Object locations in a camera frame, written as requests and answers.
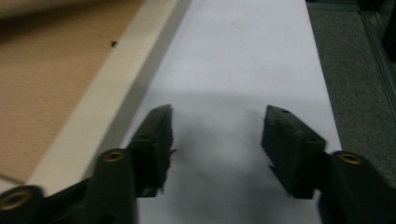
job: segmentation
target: screw hole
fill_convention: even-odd
[[[351,155],[351,154],[347,154],[347,153],[340,154],[339,158],[342,161],[345,161],[347,163],[354,164],[354,165],[359,165],[359,164],[363,163],[361,158],[359,158],[357,156],[354,156],[354,155]]]
[[[8,195],[0,201],[0,210],[10,210],[27,203],[32,198],[32,193],[28,190],[20,190]]]
[[[122,152],[110,152],[105,156],[105,161],[120,161],[124,158],[124,154]]]

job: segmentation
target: gray carpet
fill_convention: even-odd
[[[309,13],[342,148],[371,161],[396,188],[396,123],[361,16]]]

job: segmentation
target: white surface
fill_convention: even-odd
[[[143,224],[320,223],[288,198],[261,149],[267,105],[341,149],[304,0],[192,2],[123,146],[151,108],[172,104],[165,194],[139,200]]]

